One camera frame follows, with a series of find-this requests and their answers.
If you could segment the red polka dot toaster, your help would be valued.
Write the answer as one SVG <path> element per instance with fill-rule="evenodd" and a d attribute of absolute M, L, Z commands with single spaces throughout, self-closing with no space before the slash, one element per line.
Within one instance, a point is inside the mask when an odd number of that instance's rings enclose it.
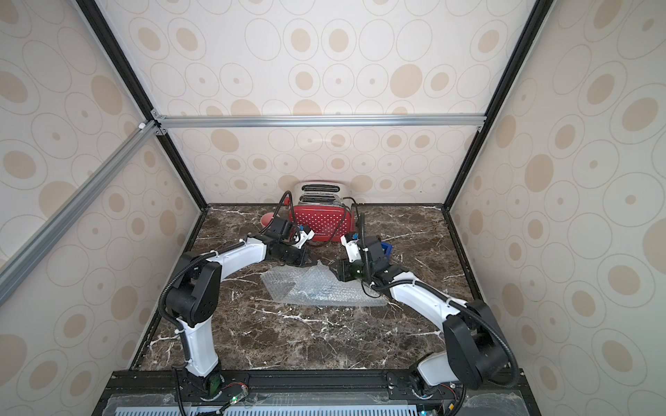
<path fill-rule="evenodd" d="M 310 227 L 315 242 L 339 242 L 356 227 L 351 197 L 350 187 L 342 182 L 301 181 L 291 190 L 288 218 Z"/>

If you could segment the horizontal aluminium frame bar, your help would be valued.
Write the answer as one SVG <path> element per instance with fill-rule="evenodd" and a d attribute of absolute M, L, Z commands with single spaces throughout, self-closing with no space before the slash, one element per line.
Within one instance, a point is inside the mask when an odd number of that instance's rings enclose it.
<path fill-rule="evenodd" d="M 482 127 L 484 114 L 326 114 L 264 116 L 156 116 L 163 128 L 379 128 Z"/>

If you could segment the clear bubble wrap sheet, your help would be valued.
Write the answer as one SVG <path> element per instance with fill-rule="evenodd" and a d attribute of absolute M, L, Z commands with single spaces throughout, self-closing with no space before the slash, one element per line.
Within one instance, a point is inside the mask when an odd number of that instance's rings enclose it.
<path fill-rule="evenodd" d="M 338 281 L 320 262 L 307 268 L 273 267 L 261 280 L 278 303 L 317 307 L 381 307 L 388 303 L 358 280 Z"/>

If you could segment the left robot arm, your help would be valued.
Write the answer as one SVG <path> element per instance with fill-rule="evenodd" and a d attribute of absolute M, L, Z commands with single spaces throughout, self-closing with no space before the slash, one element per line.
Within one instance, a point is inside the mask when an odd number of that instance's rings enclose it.
<path fill-rule="evenodd" d="M 267 259 L 293 267 L 312 265 L 306 243 L 314 238 L 314 231 L 298 223 L 293 202 L 291 192 L 285 192 L 269 224 L 236 244 L 202 254 L 184 253 L 160 294 L 157 310 L 176 327 L 187 379 L 207 400 L 223 389 L 212 330 L 222 280 Z"/>

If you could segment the diagonal aluminium frame bar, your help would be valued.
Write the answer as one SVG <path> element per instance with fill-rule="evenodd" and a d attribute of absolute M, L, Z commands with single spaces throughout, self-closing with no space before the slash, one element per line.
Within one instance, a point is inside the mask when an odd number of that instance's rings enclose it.
<path fill-rule="evenodd" d="M 156 121 L 146 121 L 104 161 L 1 270 L 1 302 L 5 303 L 69 228 L 101 195 L 147 139 L 156 135 Z"/>

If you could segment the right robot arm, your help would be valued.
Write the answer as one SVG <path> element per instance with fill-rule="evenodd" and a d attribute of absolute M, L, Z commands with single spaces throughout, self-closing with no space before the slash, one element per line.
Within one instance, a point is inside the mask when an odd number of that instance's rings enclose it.
<path fill-rule="evenodd" d="M 472 389 L 484 384 L 517 386 L 520 369 L 515 353 L 486 303 L 449 296 L 391 263 L 379 239 L 348 233 L 340 243 L 347 258 L 333 268 L 338 280 L 358 280 L 406 304 L 442 332 L 445 350 L 422 358 L 412 369 L 413 388 L 418 395 L 449 383 Z"/>

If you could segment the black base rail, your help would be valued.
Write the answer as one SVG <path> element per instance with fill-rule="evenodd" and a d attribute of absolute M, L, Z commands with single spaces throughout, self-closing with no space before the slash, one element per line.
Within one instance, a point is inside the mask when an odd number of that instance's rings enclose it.
<path fill-rule="evenodd" d="M 406 370 L 238 370 L 204 399 L 173 371 L 112 374 L 95 415 L 537 415 L 525 377 L 515 388 L 458 383 L 417 395 Z"/>

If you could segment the pink plastic cup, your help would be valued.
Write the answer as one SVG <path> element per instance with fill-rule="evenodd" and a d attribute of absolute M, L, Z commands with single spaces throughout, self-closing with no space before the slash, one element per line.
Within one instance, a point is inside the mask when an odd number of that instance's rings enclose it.
<path fill-rule="evenodd" d="M 261 232 L 265 232 L 266 230 L 269 230 L 271 228 L 274 217 L 275 217 L 274 213 L 265 213 L 262 216 L 260 220 L 260 224 L 262 225 Z"/>

